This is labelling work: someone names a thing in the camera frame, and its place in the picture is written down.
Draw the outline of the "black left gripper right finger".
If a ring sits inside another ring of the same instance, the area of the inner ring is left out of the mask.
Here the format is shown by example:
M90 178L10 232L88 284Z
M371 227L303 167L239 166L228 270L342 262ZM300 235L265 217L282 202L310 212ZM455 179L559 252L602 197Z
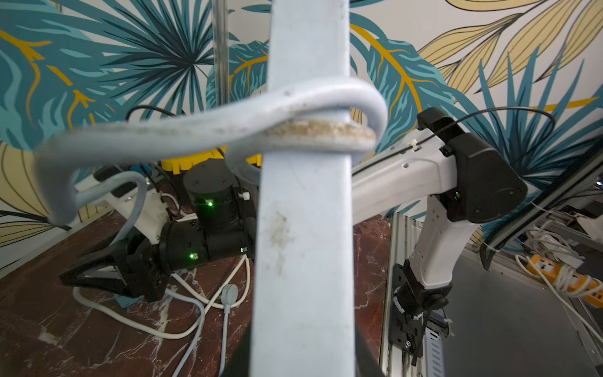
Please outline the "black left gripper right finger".
M359 329L355 330L356 377L384 377Z

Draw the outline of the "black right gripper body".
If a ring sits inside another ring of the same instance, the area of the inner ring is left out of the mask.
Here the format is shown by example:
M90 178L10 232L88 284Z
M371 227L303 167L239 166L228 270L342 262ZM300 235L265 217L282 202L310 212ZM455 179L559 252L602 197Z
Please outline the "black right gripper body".
M138 230L113 244L111 257L122 280L117 294L128 298L143 297L147 302L163 298L169 279L160 261L160 250Z

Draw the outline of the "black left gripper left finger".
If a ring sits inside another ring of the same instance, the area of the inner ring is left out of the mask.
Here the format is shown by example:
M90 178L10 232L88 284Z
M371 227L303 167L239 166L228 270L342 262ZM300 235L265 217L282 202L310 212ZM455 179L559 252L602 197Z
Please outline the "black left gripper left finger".
M221 377L248 377L251 359L251 328L248 325L238 348L234 351L231 360L225 366Z

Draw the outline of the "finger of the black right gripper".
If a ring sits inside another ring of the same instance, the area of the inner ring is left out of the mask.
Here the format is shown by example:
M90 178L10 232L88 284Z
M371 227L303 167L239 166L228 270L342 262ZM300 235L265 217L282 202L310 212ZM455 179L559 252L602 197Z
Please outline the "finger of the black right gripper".
M127 286L121 280L110 278L63 279L63 284L70 287L84 287L110 292L116 295L127 293Z
M99 251L86 254L59 276L62 283L83 281L122 281L115 255L122 251L122 242L108 245Z

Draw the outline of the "grey power strip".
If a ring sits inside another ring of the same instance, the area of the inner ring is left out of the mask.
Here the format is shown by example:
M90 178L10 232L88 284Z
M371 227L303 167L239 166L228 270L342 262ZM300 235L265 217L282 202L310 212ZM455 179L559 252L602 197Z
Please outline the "grey power strip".
M346 1L275 1L268 92L350 73ZM351 159L262 159L251 324L252 376L355 373Z

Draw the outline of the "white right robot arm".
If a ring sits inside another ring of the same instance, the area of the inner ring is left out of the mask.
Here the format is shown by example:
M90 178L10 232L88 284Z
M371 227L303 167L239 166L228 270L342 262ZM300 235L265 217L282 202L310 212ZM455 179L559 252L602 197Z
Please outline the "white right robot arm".
M423 355L429 315L452 289L452 272L478 226L515 209L527 187L490 144L466 132L439 108L418 117L420 140L362 163L353 172L353 221L361 222L399 203L426 197L426 229L410 259L394 270L391 341L414 358ZM186 176L196 210L174 221L157 192L127 202L133 184L106 197L130 225L110 245L61 274L71 287L87 287L150 302L163 298L171 273L219 259L254 254L256 215L249 191L225 162L209 160Z

